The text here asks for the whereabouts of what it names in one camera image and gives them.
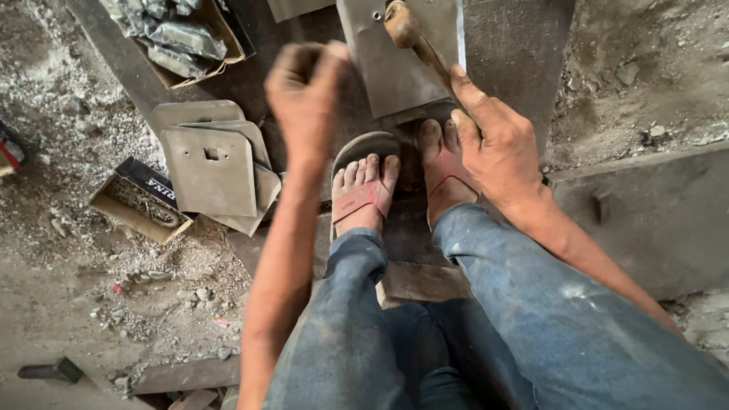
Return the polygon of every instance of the dirt floor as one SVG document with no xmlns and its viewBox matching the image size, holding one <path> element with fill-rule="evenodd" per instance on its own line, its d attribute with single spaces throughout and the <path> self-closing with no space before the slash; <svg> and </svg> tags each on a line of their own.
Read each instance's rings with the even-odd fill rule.
<svg viewBox="0 0 729 410">
<path fill-rule="evenodd" d="M 542 170 L 726 139 L 727 61 L 723 1 L 578 0 Z M 629 86 L 617 78 L 620 70 L 629 82 L 636 67 Z M 133 383 L 147 366 L 215 357 L 220 347 L 238 351 L 251 280 L 225 227 L 201 216 L 161 246 L 87 206 L 129 155 L 163 174 L 166 166 L 61 0 L 0 3 L 0 120 L 32 159 L 0 179 L 0 401 L 8 409 L 83 409 L 97 398 L 140 409 L 120 400 L 125 377 Z M 142 276 L 150 271 L 167 277 Z M 123 294 L 112 292 L 115 282 Z M 692 343 L 729 363 L 729 292 L 666 306 Z M 218 316 L 231 325 L 215 324 Z M 15 375 L 62 355 L 90 379 L 65 387 Z"/>
</svg>

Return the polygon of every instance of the person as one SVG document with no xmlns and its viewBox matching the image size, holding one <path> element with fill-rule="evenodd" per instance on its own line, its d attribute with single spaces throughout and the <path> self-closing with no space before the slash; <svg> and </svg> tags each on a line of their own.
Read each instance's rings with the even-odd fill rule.
<svg viewBox="0 0 729 410">
<path fill-rule="evenodd" d="M 265 84 L 288 176 L 246 307 L 239 410 L 729 409 L 725 368 L 557 207 L 531 123 L 458 65 L 452 86 L 467 112 L 444 129 L 425 121 L 418 148 L 426 174 L 447 150 L 476 184 L 446 174 L 428 186 L 433 244 L 475 299 L 382 310 L 386 209 L 376 204 L 335 223 L 326 275 L 313 283 L 348 59 L 336 42 L 287 45 Z M 376 180 L 391 194 L 399 168 L 393 155 L 352 162 L 335 173 L 332 201 Z M 480 193 L 510 225 L 474 204 Z"/>
</svg>

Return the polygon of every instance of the hammer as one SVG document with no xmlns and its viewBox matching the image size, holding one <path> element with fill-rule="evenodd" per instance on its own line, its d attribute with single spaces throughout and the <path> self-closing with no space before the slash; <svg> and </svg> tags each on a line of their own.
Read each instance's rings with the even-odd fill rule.
<svg viewBox="0 0 729 410">
<path fill-rule="evenodd" d="M 385 10 L 385 29 L 396 46 L 412 48 L 418 58 L 432 71 L 450 93 L 451 98 L 461 107 L 460 101 L 451 86 L 451 71 L 443 56 L 423 35 L 420 21 L 402 0 L 394 0 Z"/>
</svg>

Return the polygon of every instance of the fingernail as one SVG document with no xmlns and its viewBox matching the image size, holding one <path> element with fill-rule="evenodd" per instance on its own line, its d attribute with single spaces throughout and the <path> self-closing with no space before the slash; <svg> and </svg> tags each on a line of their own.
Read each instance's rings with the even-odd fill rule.
<svg viewBox="0 0 729 410">
<path fill-rule="evenodd" d="M 456 75 L 459 77 L 464 77 L 466 75 L 466 70 L 463 69 L 463 66 L 461 64 L 456 64 L 456 66 L 453 68 L 453 70 L 456 72 Z"/>
</svg>

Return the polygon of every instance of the jeans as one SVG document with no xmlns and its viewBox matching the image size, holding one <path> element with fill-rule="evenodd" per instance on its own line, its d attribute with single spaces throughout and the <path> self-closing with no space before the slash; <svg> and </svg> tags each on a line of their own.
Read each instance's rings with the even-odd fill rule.
<svg viewBox="0 0 729 410">
<path fill-rule="evenodd" d="M 382 310 L 379 233 L 334 241 L 263 408 L 729 409 L 725 367 L 479 206 L 433 243 L 476 299 Z"/>
</svg>

